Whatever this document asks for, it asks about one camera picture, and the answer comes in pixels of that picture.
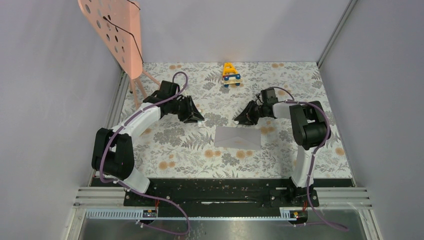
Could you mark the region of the grey lavender envelope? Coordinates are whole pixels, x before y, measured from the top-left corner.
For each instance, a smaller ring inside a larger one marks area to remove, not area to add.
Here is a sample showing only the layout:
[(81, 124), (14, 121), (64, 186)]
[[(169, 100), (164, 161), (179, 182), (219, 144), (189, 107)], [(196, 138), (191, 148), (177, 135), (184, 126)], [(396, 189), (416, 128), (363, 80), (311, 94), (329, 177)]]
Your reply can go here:
[(217, 126), (214, 146), (241, 150), (261, 150), (261, 131), (257, 128)]

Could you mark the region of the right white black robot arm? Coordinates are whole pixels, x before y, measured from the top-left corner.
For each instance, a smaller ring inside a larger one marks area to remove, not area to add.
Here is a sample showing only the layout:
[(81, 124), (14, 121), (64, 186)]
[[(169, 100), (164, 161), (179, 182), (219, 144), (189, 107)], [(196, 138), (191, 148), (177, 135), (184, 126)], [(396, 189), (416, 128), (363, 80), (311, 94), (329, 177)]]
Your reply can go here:
[(279, 100), (275, 87), (260, 91), (261, 104), (251, 100), (235, 117), (239, 125), (257, 125), (260, 118), (288, 119), (291, 122), (297, 156), (294, 172), (290, 176), (294, 188), (287, 191), (287, 201), (293, 206), (301, 205), (307, 194), (303, 188), (310, 187), (315, 169), (315, 154), (331, 137), (331, 126), (320, 101)]

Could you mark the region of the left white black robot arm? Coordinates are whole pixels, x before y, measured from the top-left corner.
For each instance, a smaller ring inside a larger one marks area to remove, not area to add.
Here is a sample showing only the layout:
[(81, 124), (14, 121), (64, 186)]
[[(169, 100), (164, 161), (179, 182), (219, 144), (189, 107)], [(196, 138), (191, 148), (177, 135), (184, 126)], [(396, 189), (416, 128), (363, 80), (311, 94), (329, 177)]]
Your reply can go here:
[(101, 181), (122, 183), (135, 190), (136, 199), (144, 206), (154, 202), (155, 192), (135, 166), (133, 138), (166, 115), (176, 115), (185, 124), (204, 121), (191, 96), (182, 95), (177, 83), (163, 81), (132, 115), (111, 129), (100, 128), (95, 136), (91, 166)]

